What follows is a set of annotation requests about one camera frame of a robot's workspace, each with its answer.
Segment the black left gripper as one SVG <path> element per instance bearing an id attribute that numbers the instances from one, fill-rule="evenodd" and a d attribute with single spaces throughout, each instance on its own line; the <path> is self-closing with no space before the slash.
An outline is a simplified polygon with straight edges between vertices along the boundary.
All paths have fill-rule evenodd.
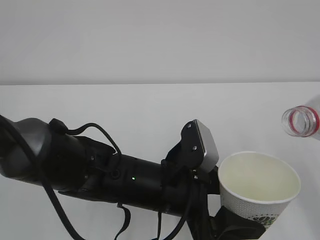
<path id="1" fill-rule="evenodd" d="M 113 154 L 105 162 L 110 173 L 104 178 L 108 202 L 130 205 L 179 216 L 167 236 L 172 240 L 187 224 L 195 240 L 213 240 L 216 230 L 209 215 L 208 195 L 220 193 L 216 149 L 172 149 L 161 163 L 129 155 Z"/>

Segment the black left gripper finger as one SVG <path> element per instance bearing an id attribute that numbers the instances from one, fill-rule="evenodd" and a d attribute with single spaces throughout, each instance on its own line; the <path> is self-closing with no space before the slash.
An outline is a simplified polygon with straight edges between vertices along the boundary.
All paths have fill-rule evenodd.
<path id="1" fill-rule="evenodd" d="M 262 224 L 243 218 L 224 206 L 210 220 L 214 240 L 258 240 L 266 232 Z"/>

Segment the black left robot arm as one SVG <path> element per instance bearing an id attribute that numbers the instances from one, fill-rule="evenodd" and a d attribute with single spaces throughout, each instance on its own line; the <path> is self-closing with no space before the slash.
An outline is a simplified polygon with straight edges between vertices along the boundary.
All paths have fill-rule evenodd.
<path id="1" fill-rule="evenodd" d="M 173 239 L 187 224 L 195 240 L 257 240 L 266 231 L 259 222 L 222 206 L 215 216 L 208 195 L 221 195 L 219 154 L 211 131 L 198 119 L 181 130 L 180 141 L 155 163 L 121 152 L 83 132 L 95 123 L 69 129 L 54 118 L 0 119 L 0 173 L 42 186 L 69 235 L 81 236 L 68 219 L 57 194 L 117 204 L 124 211 L 122 230 L 130 224 L 129 206 L 179 216 L 167 236 Z"/>

